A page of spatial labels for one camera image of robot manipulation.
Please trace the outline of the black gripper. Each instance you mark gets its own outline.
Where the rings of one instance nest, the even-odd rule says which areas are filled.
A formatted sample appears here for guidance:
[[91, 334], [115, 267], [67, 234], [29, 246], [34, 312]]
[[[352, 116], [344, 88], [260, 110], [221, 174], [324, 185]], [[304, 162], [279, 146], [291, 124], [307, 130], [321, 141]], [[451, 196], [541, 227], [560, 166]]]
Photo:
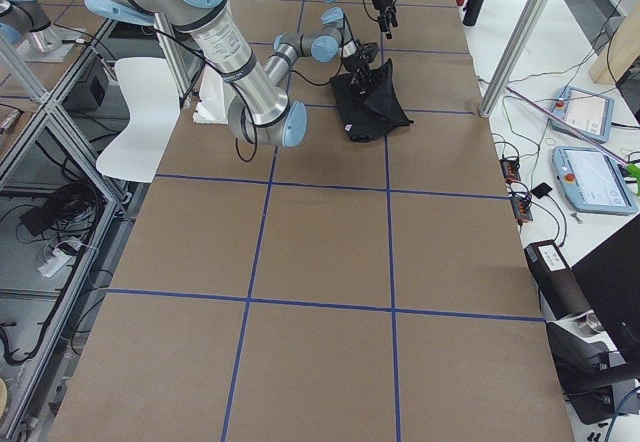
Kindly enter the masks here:
[[366, 52], [356, 52], [342, 58], [342, 64], [351, 74], [350, 86], [359, 95], [368, 93], [368, 78], [371, 77], [371, 57]]
[[371, 2], [379, 13], [377, 22], [380, 32], [387, 39], [392, 39], [392, 27], [398, 26], [395, 0], [371, 0]]

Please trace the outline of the neighbouring robot arm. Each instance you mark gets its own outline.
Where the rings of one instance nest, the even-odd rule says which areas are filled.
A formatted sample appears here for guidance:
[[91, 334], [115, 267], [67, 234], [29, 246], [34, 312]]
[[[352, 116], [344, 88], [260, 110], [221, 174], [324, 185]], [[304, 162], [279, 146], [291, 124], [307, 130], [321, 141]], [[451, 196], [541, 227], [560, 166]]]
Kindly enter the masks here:
[[1, 0], [1, 36], [15, 45], [28, 33], [51, 26], [51, 20], [38, 0]]

